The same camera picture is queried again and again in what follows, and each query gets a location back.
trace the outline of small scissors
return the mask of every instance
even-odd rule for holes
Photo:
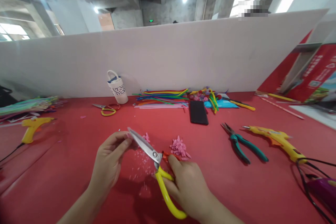
[[[98,108],[101,108],[101,114],[102,114],[102,116],[111,116],[111,115],[115,114],[115,113],[117,112],[117,110],[120,109],[120,104],[118,104],[118,103],[116,103],[116,104],[109,104],[109,105],[107,105],[107,106],[105,106],[105,105],[99,105],[99,104],[92,104],[92,105],[93,105],[93,106],[96,106],[96,107],[98,107]],[[118,108],[115,108],[115,109],[112,108],[111,106],[113,106],[113,105],[117,105]],[[105,114],[104,111],[112,111],[112,113],[110,113],[110,114]]]
[[[137,144],[140,146],[140,148],[154,161],[154,166],[155,166],[155,168],[157,170],[157,172],[155,173],[155,177],[157,179],[157,182],[159,183],[159,187],[161,189],[164,201],[165,201],[165,203],[166,203],[169,211],[174,215],[175,218],[177,218],[177,219],[185,219],[187,217],[186,213],[183,212],[183,211],[181,211],[181,210],[178,210],[176,208],[176,206],[173,204],[172,200],[169,197],[167,188],[164,185],[165,183],[163,182],[163,179],[162,179],[162,177],[164,177],[166,179],[174,181],[174,178],[169,173],[167,173],[164,170],[162,170],[162,168],[160,166],[161,160],[163,159],[164,161],[167,162],[167,156],[169,156],[170,154],[167,154],[165,152],[158,153],[137,132],[135,132],[134,130],[132,130],[129,127],[127,129],[129,131],[129,133],[131,134],[131,136],[133,137],[134,141],[136,141]]]
[[[229,125],[221,124],[221,126],[230,134],[230,140],[232,142],[232,146],[234,151],[237,153],[237,155],[244,161],[246,164],[251,164],[250,160],[247,158],[247,156],[244,154],[244,152],[241,150],[239,146],[239,142],[244,144],[247,148],[249,148],[251,151],[253,151],[260,159],[264,162],[268,162],[268,158],[266,155],[253,143],[247,141],[244,139],[241,135],[236,134],[233,129]]]

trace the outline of hand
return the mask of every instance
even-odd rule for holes
[[[133,145],[131,146],[133,139],[129,138],[127,133],[127,131],[113,133],[98,148],[89,189],[101,193],[102,196],[107,196],[110,189],[116,184],[123,154],[127,149],[133,147]]]
[[[168,157],[175,182],[164,178],[168,193],[192,218],[202,222],[211,214],[216,198],[208,189],[201,169],[196,163],[179,162],[176,157]]]

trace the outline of cup handle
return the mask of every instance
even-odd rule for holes
[[[112,70],[108,70],[107,71],[107,78],[108,78],[108,81],[111,80],[113,77],[110,76],[110,73],[113,73],[116,77],[117,77],[117,80],[119,80],[119,76],[117,75],[116,72],[112,71]]]

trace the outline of blue paper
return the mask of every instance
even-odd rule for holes
[[[218,108],[239,108],[236,104],[233,104],[227,100],[217,100]],[[205,107],[212,108],[212,104],[209,101],[204,102]]]

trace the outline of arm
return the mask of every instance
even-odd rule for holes
[[[167,191],[190,217],[201,224],[244,224],[210,192],[196,163],[179,162],[173,155],[168,160],[176,184],[164,178]]]
[[[97,151],[88,188],[57,224],[93,222],[118,180],[122,156],[131,143],[132,139],[124,131],[115,132],[106,139]]]

